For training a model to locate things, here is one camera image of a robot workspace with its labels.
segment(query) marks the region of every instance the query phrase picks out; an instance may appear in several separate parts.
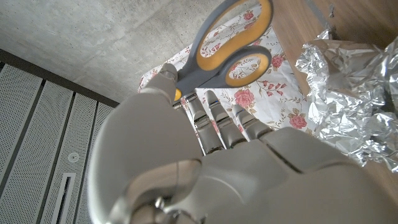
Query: perforated metal panel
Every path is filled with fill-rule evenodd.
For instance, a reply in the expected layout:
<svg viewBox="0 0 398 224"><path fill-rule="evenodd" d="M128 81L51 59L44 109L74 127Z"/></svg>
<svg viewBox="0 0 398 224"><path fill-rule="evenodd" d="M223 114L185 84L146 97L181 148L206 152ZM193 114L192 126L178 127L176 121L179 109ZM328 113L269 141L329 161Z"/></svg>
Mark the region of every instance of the perforated metal panel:
<svg viewBox="0 0 398 224"><path fill-rule="evenodd" d="M42 79L5 65L0 73L0 182Z"/></svg>
<svg viewBox="0 0 398 224"><path fill-rule="evenodd" d="M85 166L88 143L90 140L91 129L93 127L95 108L95 100L76 94L57 165L55 167L51 187L45 203L41 223L49 224L52 221L63 174L76 173L73 191L70 195L71 198L69 206L64 207L62 211L67 212L66 223L73 223L77 198L80 191L81 178Z"/></svg>
<svg viewBox="0 0 398 224"><path fill-rule="evenodd" d="M46 82L1 195L1 223L37 221L72 94Z"/></svg>
<svg viewBox="0 0 398 224"><path fill-rule="evenodd" d="M110 112L113 110L112 107L104 105L102 103L98 104L97 108L97 116L95 119L95 125L94 125L94 131L93 131L93 137L91 139L91 146L90 146L90 152L87 160L87 165L86 165L86 174L85 174L85 179L83 183L83 188L81 190L81 196L80 196L80 203L78 206L78 211L77 211L77 219L76 223L82 223L82 224L88 224L92 223L91 218L88 214L88 207L87 207L87 177L88 177L88 169L90 168L90 161L91 161L91 156L93 152L93 146L96 141L98 131L100 131L101 125L103 124L105 118L110 114Z"/></svg>

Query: white floral cloth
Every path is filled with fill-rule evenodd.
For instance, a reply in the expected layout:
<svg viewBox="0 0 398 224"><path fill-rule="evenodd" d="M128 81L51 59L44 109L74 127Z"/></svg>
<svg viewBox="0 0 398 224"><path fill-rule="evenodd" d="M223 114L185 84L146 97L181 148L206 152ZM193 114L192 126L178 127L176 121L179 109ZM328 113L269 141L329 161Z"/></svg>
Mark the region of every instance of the white floral cloth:
<svg viewBox="0 0 398 224"><path fill-rule="evenodd" d="M255 6L210 32L202 46L201 54L204 57L213 54L227 40L252 26L253 22L258 18L260 11L261 6ZM211 90L219 98L221 104L232 118L234 115L232 114L231 106L233 104L240 104L256 118L273 129L291 126L309 134L314 133L315 124L308 120L309 104L302 95L273 28L270 27L253 44L261 45L270 50L272 54L270 69L257 81L247 86ZM177 70L181 69L187 61L190 49L191 45L168 59L166 63L174 64ZM234 66L229 76L238 78L248 75L257 68L258 63L257 58L246 58ZM162 65L159 65L142 76L138 92L157 74L161 67ZM213 119L205 102L205 92L207 90L209 89L198 88L197 95L201 99L209 117ZM236 120L235 122L243 132L242 127L240 127Z"/></svg>

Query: concrete ceiling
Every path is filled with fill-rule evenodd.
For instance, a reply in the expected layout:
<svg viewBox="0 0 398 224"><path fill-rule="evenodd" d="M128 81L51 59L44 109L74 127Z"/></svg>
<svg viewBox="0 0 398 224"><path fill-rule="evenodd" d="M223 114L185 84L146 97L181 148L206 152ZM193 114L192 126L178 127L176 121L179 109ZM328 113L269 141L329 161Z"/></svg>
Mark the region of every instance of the concrete ceiling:
<svg viewBox="0 0 398 224"><path fill-rule="evenodd" d="M222 1L4 0L0 49L120 102L191 44Z"/></svg>

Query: aluminum foil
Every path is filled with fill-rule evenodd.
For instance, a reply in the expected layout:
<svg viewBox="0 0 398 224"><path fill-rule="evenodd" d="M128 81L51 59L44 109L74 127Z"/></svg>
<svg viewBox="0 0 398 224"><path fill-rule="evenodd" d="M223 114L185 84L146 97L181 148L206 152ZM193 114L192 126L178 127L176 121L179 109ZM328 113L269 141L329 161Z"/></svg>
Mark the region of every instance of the aluminum foil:
<svg viewBox="0 0 398 224"><path fill-rule="evenodd" d="M315 135L363 166L384 161L398 172L398 38L380 50L329 36L304 44L296 63L308 75Z"/></svg>

